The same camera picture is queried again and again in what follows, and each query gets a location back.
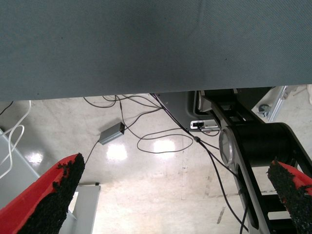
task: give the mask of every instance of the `concrete floor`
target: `concrete floor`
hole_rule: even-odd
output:
[[[102,97],[88,99],[98,105],[109,104]],[[6,105],[7,102],[0,103],[0,109]],[[0,127],[5,130],[13,126],[26,109],[26,101],[16,101],[0,116]],[[125,100],[123,110],[129,123],[150,108]],[[311,114],[312,106],[305,90],[295,96],[291,93],[276,120],[292,127],[309,155],[312,155]],[[33,101],[31,113],[23,122],[25,134],[18,149],[42,174],[65,156],[77,152],[88,156],[100,132],[120,120],[119,105],[99,109],[82,98]],[[142,136],[175,127],[163,111],[158,111],[143,116],[132,130]],[[218,137],[198,135],[218,145]],[[182,136],[168,137],[143,142],[142,148],[151,151],[180,149],[189,141]],[[183,152],[154,155],[137,150],[136,143],[137,139],[126,131],[124,136],[107,145],[98,144],[90,157],[81,183],[101,183],[94,234],[239,232],[240,226],[226,207],[210,159],[201,147],[194,143]],[[211,150],[219,157],[217,150]],[[229,201],[242,217],[233,176],[219,169]],[[266,170],[256,170],[264,193],[272,190]]]

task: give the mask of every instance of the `gray power adapter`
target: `gray power adapter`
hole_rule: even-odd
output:
[[[125,133],[125,125],[120,122],[113,127],[110,127],[109,129],[106,129],[105,131],[101,132],[101,135],[99,137],[99,143],[102,145],[114,140],[115,138],[124,135]]]

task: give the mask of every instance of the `black metal frame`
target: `black metal frame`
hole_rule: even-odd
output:
[[[240,198],[248,205],[248,227],[251,234],[296,234],[291,219],[270,220],[269,212],[285,211],[278,195],[263,195],[252,167],[269,166],[277,160],[300,165],[312,176],[312,162],[289,126],[284,123],[264,123],[245,108],[234,90],[205,91],[212,103],[210,114],[221,129],[219,146],[222,160],[234,171]]]

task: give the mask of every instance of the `red plastic part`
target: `red plastic part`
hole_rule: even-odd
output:
[[[38,203],[48,194],[55,192],[53,182],[60,183],[64,177],[64,170],[62,168],[58,169],[58,165],[67,165],[69,161],[74,163],[76,156],[71,155],[59,161],[0,210],[0,233],[16,234],[21,229]]]
[[[294,178],[292,180],[296,186],[296,189],[299,189],[302,186],[312,185],[312,178],[308,177],[306,174],[297,170],[295,167],[292,167],[285,163],[282,163],[282,162],[278,162],[278,163],[282,167],[284,167],[289,173],[294,175]],[[312,196],[312,188],[306,188],[306,191],[309,195]]]

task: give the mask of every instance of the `gray fabric panel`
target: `gray fabric panel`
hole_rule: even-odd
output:
[[[0,0],[0,100],[312,83],[312,1]]]

